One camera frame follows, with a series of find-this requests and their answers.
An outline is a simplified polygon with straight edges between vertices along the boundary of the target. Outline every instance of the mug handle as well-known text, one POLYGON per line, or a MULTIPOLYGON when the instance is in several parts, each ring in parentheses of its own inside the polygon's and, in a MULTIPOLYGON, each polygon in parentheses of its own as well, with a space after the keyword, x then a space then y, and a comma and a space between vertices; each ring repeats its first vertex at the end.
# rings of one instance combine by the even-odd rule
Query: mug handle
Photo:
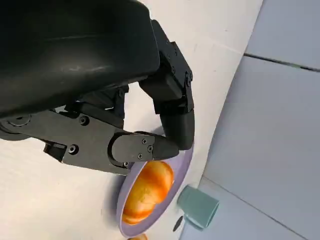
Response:
POLYGON ((195 229, 202 231, 203 228, 198 226, 197 224, 195 224, 188 216, 184 215, 183 216, 184 220, 186 223, 190 224, 192 227, 194 227, 195 229))

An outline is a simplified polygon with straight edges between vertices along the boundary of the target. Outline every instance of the bread roll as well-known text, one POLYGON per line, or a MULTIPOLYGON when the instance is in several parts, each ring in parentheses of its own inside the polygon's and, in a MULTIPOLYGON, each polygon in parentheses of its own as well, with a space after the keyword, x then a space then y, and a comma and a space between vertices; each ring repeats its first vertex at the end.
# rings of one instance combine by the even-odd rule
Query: bread roll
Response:
POLYGON ((173 181, 174 172, 167 163, 148 162, 129 193, 122 220, 134 225, 147 218, 153 212, 156 204, 165 200, 173 181))

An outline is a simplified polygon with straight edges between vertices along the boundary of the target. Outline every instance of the screw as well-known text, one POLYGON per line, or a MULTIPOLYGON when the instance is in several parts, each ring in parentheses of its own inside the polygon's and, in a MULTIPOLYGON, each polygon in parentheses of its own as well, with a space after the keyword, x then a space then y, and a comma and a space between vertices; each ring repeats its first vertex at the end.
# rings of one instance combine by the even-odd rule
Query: screw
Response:
POLYGON ((31 120, 31 115, 28 116, 19 116, 15 118, 11 118, 8 123, 11 124, 14 127, 22 127, 24 125, 27 125, 31 120))
POLYGON ((124 91, 123 91, 122 89, 119 89, 119 91, 118 91, 118 96, 119 96, 120 98, 123 98, 123 96, 124 96, 124 91))
POLYGON ((71 145, 68 149, 68 153, 71 155, 77 154, 77 151, 78 151, 77 145, 71 145))
POLYGON ((148 146, 148 153, 151 153, 152 152, 152 150, 154 149, 154 147, 153 146, 148 146))
POLYGON ((79 123, 82 126, 87 126, 89 124, 89 118, 87 116, 82 116, 79 118, 79 123))

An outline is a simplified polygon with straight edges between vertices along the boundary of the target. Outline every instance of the black robotic finger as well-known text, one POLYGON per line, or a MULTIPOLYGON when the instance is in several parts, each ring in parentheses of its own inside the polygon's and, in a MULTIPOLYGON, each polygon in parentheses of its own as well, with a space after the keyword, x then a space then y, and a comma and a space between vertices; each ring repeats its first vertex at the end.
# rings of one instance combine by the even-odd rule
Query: black robotic finger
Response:
POLYGON ((121 133, 111 140, 108 154, 120 163, 150 162, 173 158, 179 154, 179 148, 164 136, 121 133))

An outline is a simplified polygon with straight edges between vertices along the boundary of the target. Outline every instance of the purple plate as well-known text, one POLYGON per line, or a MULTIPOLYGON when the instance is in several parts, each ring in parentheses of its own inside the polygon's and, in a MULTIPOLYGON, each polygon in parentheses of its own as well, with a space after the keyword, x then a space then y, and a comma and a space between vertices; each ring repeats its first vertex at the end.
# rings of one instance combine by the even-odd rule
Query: purple plate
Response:
POLYGON ((133 187, 138 175, 146 165, 146 162, 136 162, 132 166, 131 172, 127 175, 121 187, 116 206, 116 221, 120 228, 120 232, 124 237, 133 238, 137 235, 144 233, 160 218, 160 216, 164 213, 164 211, 171 203, 172 199, 179 190, 183 180, 185 179, 186 173, 188 171, 192 159, 193 151, 194 146, 192 146, 192 148, 190 148, 187 151, 180 151, 178 156, 164 160, 164 162, 171 166, 174 172, 173 185, 165 200, 162 203, 156 205, 153 212, 146 219, 135 225, 129 225, 123 222, 122 214, 131 188, 133 187))

